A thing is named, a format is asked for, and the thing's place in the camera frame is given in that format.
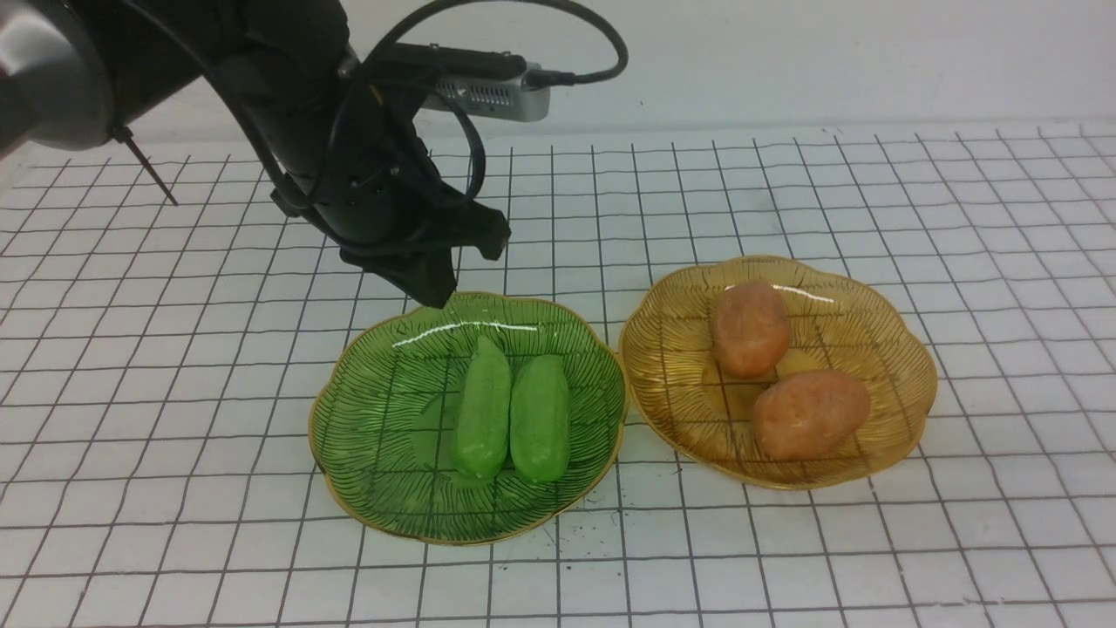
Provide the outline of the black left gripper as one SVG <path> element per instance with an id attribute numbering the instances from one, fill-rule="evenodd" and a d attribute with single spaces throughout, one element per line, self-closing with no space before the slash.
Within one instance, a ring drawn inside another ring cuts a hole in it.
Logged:
<path id="1" fill-rule="evenodd" d="M 449 107 L 474 146 L 466 112 L 436 85 L 439 69 L 279 76 L 279 207 L 341 248 L 340 259 L 419 305 L 443 309 L 456 291 L 454 248 L 499 261 L 511 229 L 477 189 L 445 183 L 414 125 L 429 99 Z"/>

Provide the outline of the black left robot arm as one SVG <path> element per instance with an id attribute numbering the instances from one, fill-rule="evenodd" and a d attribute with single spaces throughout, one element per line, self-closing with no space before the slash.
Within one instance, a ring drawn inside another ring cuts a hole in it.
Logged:
<path id="1" fill-rule="evenodd" d="M 391 44 L 359 61 L 337 1 L 4 1 L 3 156 L 25 144 L 134 144 L 132 123 L 203 77 L 234 115 L 288 218 L 419 305 L 456 291 L 454 248 L 497 261 L 511 235 L 474 178 L 442 178 L 414 118 L 453 71 L 493 79 L 525 61 Z"/>

